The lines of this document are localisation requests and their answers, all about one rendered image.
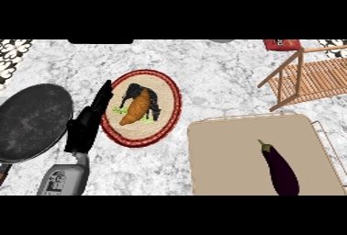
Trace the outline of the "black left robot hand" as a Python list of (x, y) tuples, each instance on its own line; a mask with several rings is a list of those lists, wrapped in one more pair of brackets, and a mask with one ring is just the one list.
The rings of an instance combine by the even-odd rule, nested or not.
[(113, 97), (111, 81), (107, 80), (92, 105), (86, 106), (77, 119), (72, 119), (67, 124), (69, 139), (66, 151), (70, 153), (88, 153), (92, 149), (101, 119), (108, 109), (108, 102)]

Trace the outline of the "beige tray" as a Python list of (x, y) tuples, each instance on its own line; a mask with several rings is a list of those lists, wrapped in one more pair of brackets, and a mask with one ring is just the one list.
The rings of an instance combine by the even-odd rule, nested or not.
[(299, 178), (303, 196), (346, 193), (333, 161), (308, 116), (283, 113), (191, 123), (193, 193), (274, 196), (262, 145), (275, 146)]

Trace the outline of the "wooden tiered shelf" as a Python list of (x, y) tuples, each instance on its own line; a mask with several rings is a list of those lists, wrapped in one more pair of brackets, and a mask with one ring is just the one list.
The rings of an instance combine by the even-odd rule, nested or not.
[(277, 96), (277, 105), (271, 111), (283, 106), (347, 94), (347, 58), (305, 62), (308, 53), (339, 49), (347, 49), (347, 45), (299, 49), (259, 83), (258, 87), (271, 85)]

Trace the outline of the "dark round frying pan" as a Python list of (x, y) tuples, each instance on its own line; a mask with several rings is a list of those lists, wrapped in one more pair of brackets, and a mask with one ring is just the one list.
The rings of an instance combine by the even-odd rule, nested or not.
[(73, 97), (57, 84), (36, 84), (7, 100), (0, 106), (0, 185), (12, 165), (55, 146), (73, 115)]

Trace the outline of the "round red-rimmed woven placemat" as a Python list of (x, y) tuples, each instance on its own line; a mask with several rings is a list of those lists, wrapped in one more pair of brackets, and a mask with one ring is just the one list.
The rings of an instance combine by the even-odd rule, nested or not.
[[(122, 126), (122, 119), (134, 103), (134, 98), (125, 99), (132, 84), (154, 91), (160, 114), (154, 117), (154, 111), (150, 110), (141, 120)], [(113, 82), (111, 87), (114, 96), (101, 121), (104, 132), (120, 145), (129, 148), (147, 147), (163, 140), (175, 129), (182, 112), (179, 87), (170, 76), (156, 70), (137, 70), (126, 73)]]

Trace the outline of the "dark purple eggplant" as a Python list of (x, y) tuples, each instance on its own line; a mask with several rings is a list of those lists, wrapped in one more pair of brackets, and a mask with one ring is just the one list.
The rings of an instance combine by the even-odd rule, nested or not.
[(290, 164), (280, 154), (272, 144), (259, 141), (262, 145), (262, 154), (266, 159), (274, 189), (281, 196), (297, 196), (300, 194), (300, 184)]

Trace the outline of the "red packet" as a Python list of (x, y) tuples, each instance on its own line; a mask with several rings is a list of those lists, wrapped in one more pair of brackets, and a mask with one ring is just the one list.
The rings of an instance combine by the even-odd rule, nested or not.
[(299, 39), (265, 39), (266, 50), (292, 51), (302, 49)]

